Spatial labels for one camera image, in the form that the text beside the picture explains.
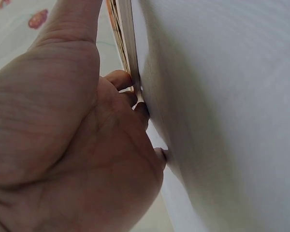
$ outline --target red flower print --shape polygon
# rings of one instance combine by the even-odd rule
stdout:
[[[28,22],[28,26],[33,29],[38,29],[47,20],[48,10],[45,9],[36,13]]]
[[[11,3],[11,0],[1,0],[0,1],[0,9],[3,9],[4,7],[6,7],[10,3]]]

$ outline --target skin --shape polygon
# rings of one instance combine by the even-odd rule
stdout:
[[[165,160],[124,71],[99,77],[102,0],[58,0],[27,53],[0,71],[0,231],[126,232]]]

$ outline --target book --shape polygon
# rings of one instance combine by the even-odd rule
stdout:
[[[142,101],[131,0],[107,0],[106,3],[123,68],[131,75],[132,89]]]

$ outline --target white page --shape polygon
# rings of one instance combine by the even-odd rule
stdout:
[[[175,231],[290,232],[290,0],[132,11],[144,99],[190,200],[166,173]]]

